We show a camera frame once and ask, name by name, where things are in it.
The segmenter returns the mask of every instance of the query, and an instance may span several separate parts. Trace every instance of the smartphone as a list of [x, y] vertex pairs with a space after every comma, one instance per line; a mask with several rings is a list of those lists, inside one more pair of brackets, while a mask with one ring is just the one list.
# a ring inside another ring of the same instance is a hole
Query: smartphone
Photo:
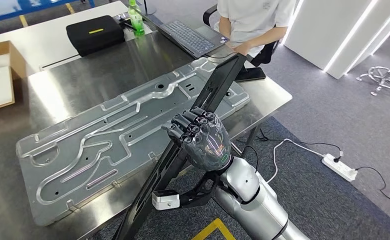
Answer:
[[242, 83], [254, 80], [264, 79], [265, 73], [260, 67], [253, 68], [243, 68], [240, 73], [237, 75], [235, 82]]

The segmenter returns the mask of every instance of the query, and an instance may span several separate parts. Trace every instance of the yellow floor tape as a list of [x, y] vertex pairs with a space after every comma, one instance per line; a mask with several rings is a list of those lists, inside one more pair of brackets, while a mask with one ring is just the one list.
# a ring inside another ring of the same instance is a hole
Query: yellow floor tape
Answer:
[[69, 3], [66, 3], [65, 6], [68, 8], [68, 10], [70, 11], [71, 14], [75, 13], [73, 7]]
[[20, 15], [19, 18], [20, 18], [20, 21], [21, 21], [21, 24], [23, 25], [23, 27], [24, 28], [28, 27], [28, 24], [27, 24], [27, 21], [25, 20], [24, 15]]
[[230, 231], [226, 228], [224, 223], [219, 219], [215, 219], [206, 226], [202, 231], [200, 231], [192, 240], [204, 240], [209, 236], [215, 229], [220, 230], [221, 234], [224, 236], [226, 240], [235, 240]]

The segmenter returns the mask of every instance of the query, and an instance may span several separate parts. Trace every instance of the grooved metal panel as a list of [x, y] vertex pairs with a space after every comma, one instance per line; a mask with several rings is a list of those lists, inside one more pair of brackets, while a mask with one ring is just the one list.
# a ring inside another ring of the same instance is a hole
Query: grooved metal panel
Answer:
[[[169, 142], [161, 125], [192, 106], [215, 65], [206, 58], [162, 75], [19, 140], [16, 153], [33, 218], [48, 225], [156, 161]], [[237, 84], [216, 114], [249, 102]]]

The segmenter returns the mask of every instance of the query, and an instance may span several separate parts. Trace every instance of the water bottle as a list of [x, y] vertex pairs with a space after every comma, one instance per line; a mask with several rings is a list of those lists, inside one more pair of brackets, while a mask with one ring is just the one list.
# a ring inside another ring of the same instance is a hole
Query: water bottle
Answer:
[[[129, 0], [130, 6], [133, 8], [137, 9], [140, 12], [139, 6], [136, 4], [136, 0]], [[134, 31], [135, 36], [140, 36], [145, 34], [145, 30], [143, 29], [143, 18], [142, 16], [132, 9], [131, 7], [129, 8], [129, 15], [130, 15], [130, 21], [131, 25], [136, 29]]]

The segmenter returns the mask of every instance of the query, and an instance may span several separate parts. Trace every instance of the white t-shirt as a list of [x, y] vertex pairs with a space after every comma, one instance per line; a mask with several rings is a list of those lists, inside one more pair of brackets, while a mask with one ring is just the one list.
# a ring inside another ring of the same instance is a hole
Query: white t-shirt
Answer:
[[[287, 27], [296, 0], [218, 0], [218, 12], [232, 25], [232, 47], [254, 39], [277, 27]], [[249, 55], [255, 57], [264, 46], [254, 47]]]

